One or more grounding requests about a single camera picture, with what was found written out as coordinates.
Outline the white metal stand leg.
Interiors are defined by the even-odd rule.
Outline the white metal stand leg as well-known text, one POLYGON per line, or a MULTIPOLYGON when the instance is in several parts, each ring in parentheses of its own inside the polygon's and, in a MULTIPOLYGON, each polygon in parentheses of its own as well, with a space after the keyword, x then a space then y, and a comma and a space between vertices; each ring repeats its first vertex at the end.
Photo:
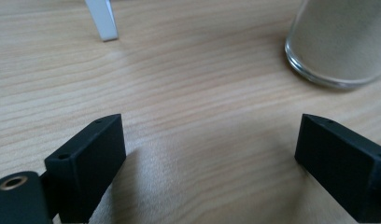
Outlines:
POLYGON ((119 37, 110 0, 85 0, 93 22, 103 41, 119 37))

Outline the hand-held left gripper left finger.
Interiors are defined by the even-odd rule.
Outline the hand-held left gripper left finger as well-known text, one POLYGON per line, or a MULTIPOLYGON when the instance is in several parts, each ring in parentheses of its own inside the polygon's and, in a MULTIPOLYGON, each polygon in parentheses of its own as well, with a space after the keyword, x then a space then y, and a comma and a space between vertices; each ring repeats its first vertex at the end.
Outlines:
POLYGON ((87 223, 125 159, 121 115, 90 123, 45 159, 49 214, 87 223))

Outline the clear glass jar of sand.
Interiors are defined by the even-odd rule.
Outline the clear glass jar of sand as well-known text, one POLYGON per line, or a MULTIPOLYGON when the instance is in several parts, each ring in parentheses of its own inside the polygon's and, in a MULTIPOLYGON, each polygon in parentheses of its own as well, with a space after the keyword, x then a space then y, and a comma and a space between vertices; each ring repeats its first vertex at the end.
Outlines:
POLYGON ((353 89, 380 78, 381 0, 303 0, 285 52, 321 85, 353 89))

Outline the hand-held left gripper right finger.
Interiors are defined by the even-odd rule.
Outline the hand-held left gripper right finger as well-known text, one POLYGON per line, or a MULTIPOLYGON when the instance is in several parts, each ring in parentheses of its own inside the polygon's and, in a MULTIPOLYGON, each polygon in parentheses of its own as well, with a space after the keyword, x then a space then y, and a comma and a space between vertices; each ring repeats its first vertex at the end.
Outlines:
POLYGON ((295 160, 359 223, 381 222, 381 146, 323 117, 302 116, 295 160))

